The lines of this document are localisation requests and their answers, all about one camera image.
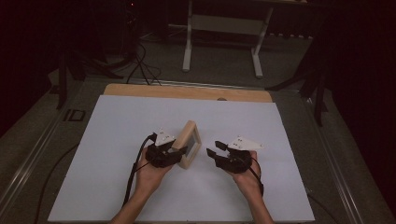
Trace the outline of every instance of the gray floor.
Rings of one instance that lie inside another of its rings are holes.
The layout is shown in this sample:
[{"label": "gray floor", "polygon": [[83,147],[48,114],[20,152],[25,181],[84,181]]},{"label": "gray floor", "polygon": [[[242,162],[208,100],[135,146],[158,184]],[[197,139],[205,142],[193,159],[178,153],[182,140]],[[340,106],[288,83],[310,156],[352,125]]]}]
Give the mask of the gray floor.
[{"label": "gray floor", "polygon": [[[161,68],[158,79],[163,85],[192,83],[264,90],[264,87],[291,77],[310,44],[309,39],[285,40],[269,36],[260,53],[264,78],[257,79],[246,46],[219,44],[214,47],[210,43],[209,47],[205,41],[195,41],[189,73],[181,71],[184,46],[177,37],[166,44],[143,40],[142,45],[147,50],[144,62]],[[70,97],[64,110],[55,109],[56,95],[46,94],[0,139],[0,192],[7,193],[6,196],[11,199],[7,209],[2,208],[4,215],[0,218],[1,223],[33,223],[40,191],[51,167],[79,142],[96,100],[106,85],[125,82],[133,67],[134,64],[116,71],[125,76],[123,80],[91,74],[83,83],[69,81]],[[154,75],[159,74],[154,68],[151,71]],[[140,72],[136,72],[131,83],[142,83],[141,77]],[[323,112],[324,126],[319,128],[313,121],[309,99],[302,99],[297,92],[300,85],[297,83],[285,90],[271,92],[271,95],[279,108],[304,185],[310,195],[328,210],[311,199],[316,217],[313,223],[335,223],[330,214],[339,223],[396,223],[338,114],[331,92],[326,91],[328,112]],[[81,122],[63,121],[67,109],[86,110],[87,116]],[[14,174],[22,174],[24,170],[19,170],[22,163],[32,151],[39,149],[42,153],[38,154],[38,163],[30,165],[35,169],[25,172],[27,176],[21,178],[22,183],[25,181],[23,188],[10,193],[10,184],[15,186],[12,182]],[[47,223],[73,154],[74,151],[61,160],[49,179],[39,223]]]}]

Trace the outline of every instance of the cable on floor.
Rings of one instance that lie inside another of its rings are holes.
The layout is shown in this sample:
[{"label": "cable on floor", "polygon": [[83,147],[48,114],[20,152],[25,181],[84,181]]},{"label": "cable on floor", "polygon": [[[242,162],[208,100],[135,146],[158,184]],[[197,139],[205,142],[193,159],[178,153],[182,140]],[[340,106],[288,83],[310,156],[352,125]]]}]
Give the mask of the cable on floor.
[{"label": "cable on floor", "polygon": [[76,149],[76,148],[78,147],[78,145],[79,145],[79,143],[77,143],[77,144],[75,144],[74,146],[70,147],[70,148],[62,155],[62,157],[61,157],[59,160],[57,160],[57,161],[55,162],[55,164],[52,166],[51,170],[49,171],[49,174],[47,175],[46,181],[44,182],[44,186],[43,186],[43,188],[41,189],[40,198],[39,198],[39,200],[38,200],[38,206],[37,206],[37,209],[36,209],[36,211],[35,211],[35,222],[34,222],[35,224],[38,223],[38,218],[40,217],[41,204],[42,204],[43,198],[44,198],[44,192],[46,191],[47,184],[48,184],[49,181],[50,181],[50,177],[51,177],[53,171],[54,171],[55,168],[58,166],[59,162],[61,162],[61,161],[64,159],[64,157],[66,157],[71,151],[73,151],[74,149]]},{"label": "cable on floor", "polygon": [[[140,48],[142,48],[142,50],[143,50],[143,55],[140,57],[138,54],[136,54],[137,65],[136,65],[136,67],[132,70],[132,72],[130,73],[130,75],[128,76],[128,78],[127,78],[127,80],[126,80],[126,84],[129,84],[129,81],[130,81],[131,77],[134,75],[134,72],[137,70],[137,68],[139,68],[139,69],[140,69],[140,72],[142,73],[143,78],[146,80],[146,83],[147,83],[148,85],[151,85],[154,81],[157,81],[158,84],[161,86],[162,84],[161,84],[160,80],[158,79],[158,76],[161,75],[161,69],[158,68],[158,67],[154,67],[154,66],[151,66],[151,65],[148,65],[148,64],[144,63],[144,59],[145,59],[145,57],[146,57],[147,50],[146,50],[146,48],[145,48],[142,44],[140,44],[140,43],[138,44],[138,46],[139,46]],[[151,72],[150,68],[154,68],[154,69],[158,70],[158,74],[157,74],[157,75],[154,75],[154,74]],[[147,78],[146,73],[145,73],[145,69],[151,74],[151,76],[152,76],[152,80],[151,80],[151,81],[149,81],[149,79]]]},{"label": "cable on floor", "polygon": [[341,224],[341,222],[339,222],[338,220],[337,220],[337,218],[330,212],[330,210],[323,204],[323,203],[321,203],[320,201],[318,201],[316,198],[314,198],[314,196],[312,196],[312,194],[310,194],[310,193],[307,193],[307,195],[308,195],[308,197],[310,198],[310,199],[312,199],[312,201],[314,201],[315,203],[317,203],[331,218],[332,218],[332,220],[335,222],[335,223],[337,223],[337,224]]}]

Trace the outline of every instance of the white board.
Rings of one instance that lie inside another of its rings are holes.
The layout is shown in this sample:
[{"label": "white board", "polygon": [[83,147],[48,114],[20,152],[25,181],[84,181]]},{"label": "white board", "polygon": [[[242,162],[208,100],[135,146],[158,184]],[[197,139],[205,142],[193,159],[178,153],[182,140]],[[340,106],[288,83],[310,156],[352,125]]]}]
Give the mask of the white board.
[{"label": "white board", "polygon": [[174,166],[137,221],[252,220],[231,176],[206,155],[207,147],[221,154],[215,141],[228,144],[237,135],[264,145],[258,158],[273,219],[314,220],[276,104],[102,95],[49,221],[109,221],[121,208],[144,139],[160,128],[177,136],[189,119],[197,124],[201,149],[188,170]]}]

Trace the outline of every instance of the black stand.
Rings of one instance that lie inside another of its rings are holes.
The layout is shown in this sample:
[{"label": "black stand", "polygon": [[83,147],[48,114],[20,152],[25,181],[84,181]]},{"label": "black stand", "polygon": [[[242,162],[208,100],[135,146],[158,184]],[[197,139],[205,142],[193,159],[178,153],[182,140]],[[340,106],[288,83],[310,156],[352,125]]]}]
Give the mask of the black stand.
[{"label": "black stand", "polygon": [[300,80],[305,79],[304,85],[300,88],[299,93],[302,97],[309,98],[312,96],[315,90],[317,90],[316,101],[315,101],[315,109],[314,109],[314,118],[317,124],[321,127],[321,110],[324,106],[323,104],[323,93],[324,93],[324,84],[325,84],[325,72],[317,69],[311,69],[305,72],[302,75],[292,77],[278,85],[273,87],[265,88],[268,91],[279,91],[289,85],[296,83]]},{"label": "black stand", "polygon": [[74,80],[85,79],[86,74],[82,66],[83,63],[95,69],[106,77],[123,79],[123,77],[117,76],[116,74],[110,72],[107,68],[122,66],[131,62],[133,59],[133,56],[131,55],[120,63],[103,66],[96,63],[93,59],[87,57],[86,55],[77,50],[71,50],[61,53],[61,55],[59,56],[59,86],[57,90],[57,93],[59,94],[59,101],[56,108],[61,109],[67,100],[67,68],[69,69]]}]

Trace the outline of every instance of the white plastic part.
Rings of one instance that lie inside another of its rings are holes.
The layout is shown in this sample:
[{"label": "white plastic part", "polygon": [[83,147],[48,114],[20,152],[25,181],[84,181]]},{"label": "white plastic part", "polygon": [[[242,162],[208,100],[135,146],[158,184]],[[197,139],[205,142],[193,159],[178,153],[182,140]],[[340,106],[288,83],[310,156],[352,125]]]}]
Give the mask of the white plastic part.
[{"label": "white plastic part", "polygon": [[228,147],[239,150],[257,150],[264,148],[263,145],[248,140],[241,136],[235,138],[230,144],[228,144]]},{"label": "white plastic part", "polygon": [[184,61],[183,61],[183,72],[190,71],[190,63],[191,63],[191,48],[185,49],[184,51]]},{"label": "white plastic part", "polygon": [[255,49],[251,50],[251,57],[253,60],[254,73],[256,78],[262,78],[262,64],[260,63],[259,54],[254,52]]},{"label": "white plastic part", "polygon": [[155,141],[155,146],[162,146],[166,143],[172,142],[173,140],[175,140],[175,137],[169,133],[167,133],[166,131],[164,131],[162,128],[160,129],[160,131],[157,134],[157,139]]}]

